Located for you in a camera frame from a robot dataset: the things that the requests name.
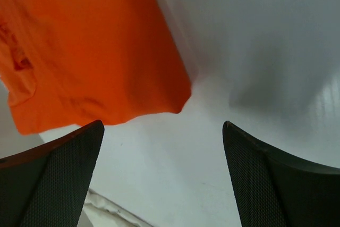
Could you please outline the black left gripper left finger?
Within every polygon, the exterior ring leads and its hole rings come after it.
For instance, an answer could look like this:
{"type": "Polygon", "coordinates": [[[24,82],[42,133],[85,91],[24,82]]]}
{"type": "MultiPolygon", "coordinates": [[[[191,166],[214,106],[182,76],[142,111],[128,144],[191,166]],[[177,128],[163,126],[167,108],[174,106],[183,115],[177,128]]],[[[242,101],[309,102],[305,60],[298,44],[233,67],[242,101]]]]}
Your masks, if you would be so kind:
{"type": "Polygon", "coordinates": [[[103,136],[96,120],[1,158],[1,226],[77,226],[103,136]]]}

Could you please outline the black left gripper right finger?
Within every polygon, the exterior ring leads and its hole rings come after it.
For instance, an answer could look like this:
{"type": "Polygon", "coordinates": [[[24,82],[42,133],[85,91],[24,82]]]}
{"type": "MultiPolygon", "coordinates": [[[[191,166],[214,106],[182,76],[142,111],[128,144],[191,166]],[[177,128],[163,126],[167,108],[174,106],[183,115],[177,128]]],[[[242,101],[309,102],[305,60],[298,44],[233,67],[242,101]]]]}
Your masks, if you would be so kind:
{"type": "Polygon", "coordinates": [[[339,226],[339,169],[307,161],[223,125],[242,226],[339,226]]]}

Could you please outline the orange t shirt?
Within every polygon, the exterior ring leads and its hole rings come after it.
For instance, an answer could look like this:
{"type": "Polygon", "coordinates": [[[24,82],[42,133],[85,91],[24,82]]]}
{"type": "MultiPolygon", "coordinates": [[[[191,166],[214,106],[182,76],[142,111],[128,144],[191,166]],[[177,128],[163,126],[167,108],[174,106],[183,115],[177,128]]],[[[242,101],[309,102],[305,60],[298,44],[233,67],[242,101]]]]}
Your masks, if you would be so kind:
{"type": "Polygon", "coordinates": [[[177,114],[191,96],[157,0],[1,0],[1,80],[23,135],[177,114]]]}

